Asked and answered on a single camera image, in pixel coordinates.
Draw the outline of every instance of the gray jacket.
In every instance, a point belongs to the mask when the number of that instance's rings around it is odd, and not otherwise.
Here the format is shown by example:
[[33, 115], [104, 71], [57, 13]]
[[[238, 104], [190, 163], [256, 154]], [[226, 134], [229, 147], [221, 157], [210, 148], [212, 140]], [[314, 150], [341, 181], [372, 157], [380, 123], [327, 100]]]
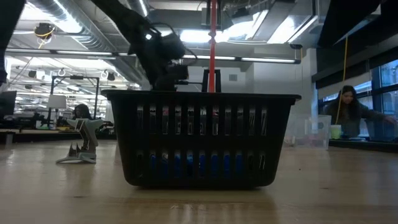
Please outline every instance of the gray jacket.
[[[340, 116], [337, 121], [337, 124], [341, 125], [343, 134], [351, 138], [357, 137], [361, 133], [359, 130], [361, 118], [371, 121], [382, 121], [386, 117], [386, 115], [382, 113], [369, 110], [367, 106], [361, 103], [358, 103], [358, 105], [358, 109], [354, 111], [354, 114], [350, 114], [344, 106], [341, 106]], [[326, 114], [331, 116], [331, 124], [336, 123], [337, 110], [338, 102], [333, 102], [326, 108]]]

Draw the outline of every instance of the black plastic basket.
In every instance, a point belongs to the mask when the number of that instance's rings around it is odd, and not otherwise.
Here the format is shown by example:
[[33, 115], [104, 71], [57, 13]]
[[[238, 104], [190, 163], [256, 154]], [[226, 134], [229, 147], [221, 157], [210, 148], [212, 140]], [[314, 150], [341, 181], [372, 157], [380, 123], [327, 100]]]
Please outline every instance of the black plastic basket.
[[147, 187], [271, 184], [298, 95], [105, 90], [123, 171]]

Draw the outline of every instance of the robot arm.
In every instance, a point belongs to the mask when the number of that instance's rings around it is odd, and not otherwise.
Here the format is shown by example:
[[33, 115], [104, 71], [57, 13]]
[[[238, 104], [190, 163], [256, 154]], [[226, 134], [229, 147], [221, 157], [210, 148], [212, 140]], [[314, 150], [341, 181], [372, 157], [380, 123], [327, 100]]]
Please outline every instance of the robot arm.
[[[188, 77], [187, 66], [173, 65], [172, 60], [181, 59], [185, 46], [176, 33], [162, 37], [161, 33], [137, 12], [124, 7], [118, 0], [91, 0], [117, 25], [130, 43], [128, 54], [136, 54], [153, 90], [175, 91], [176, 80]], [[25, 0], [6, 1], [0, 7], [0, 17], [7, 23], [0, 35], [0, 84], [6, 79], [4, 53], [22, 13]]]

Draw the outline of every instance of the long hair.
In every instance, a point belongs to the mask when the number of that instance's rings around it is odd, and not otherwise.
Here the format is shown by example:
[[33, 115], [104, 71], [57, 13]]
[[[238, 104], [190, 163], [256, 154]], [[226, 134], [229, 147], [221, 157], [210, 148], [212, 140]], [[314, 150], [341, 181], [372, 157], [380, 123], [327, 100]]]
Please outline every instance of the long hair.
[[77, 105], [77, 106], [75, 107], [75, 111], [74, 111], [75, 118], [78, 118], [78, 117], [77, 117], [77, 114], [76, 114], [76, 109], [79, 109], [79, 110], [81, 111], [81, 113], [82, 113], [82, 118], [92, 119], [92, 118], [91, 118], [91, 115], [90, 115], [90, 111], [89, 111], [87, 105], [79, 104], [79, 105]]
[[339, 119], [342, 118], [343, 116], [343, 108], [346, 108], [348, 110], [348, 114], [350, 116], [350, 118], [357, 118], [360, 115], [360, 109], [359, 109], [359, 101], [356, 98], [356, 91], [354, 89], [354, 87], [350, 86], [350, 85], [346, 85], [343, 87], [343, 89], [341, 89], [338, 93], [337, 99], [335, 99], [333, 101], [333, 103], [331, 104], [331, 106], [333, 107], [333, 109], [336, 111], [335, 114], [337, 114], [338, 111], [338, 104], [341, 100], [341, 95], [347, 92], [352, 92], [353, 94], [353, 100], [350, 104], [346, 105], [343, 102], [341, 102], [340, 104], [340, 112], [339, 112]]

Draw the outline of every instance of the red pole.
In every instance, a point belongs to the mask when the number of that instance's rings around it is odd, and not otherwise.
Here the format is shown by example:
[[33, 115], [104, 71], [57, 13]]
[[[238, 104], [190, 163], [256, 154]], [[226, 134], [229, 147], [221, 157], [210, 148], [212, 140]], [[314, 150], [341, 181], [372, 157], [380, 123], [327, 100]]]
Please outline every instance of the red pole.
[[214, 93], [214, 73], [216, 56], [216, 23], [217, 23], [217, 0], [211, 0], [211, 31], [210, 31], [210, 64], [209, 64], [209, 92]]

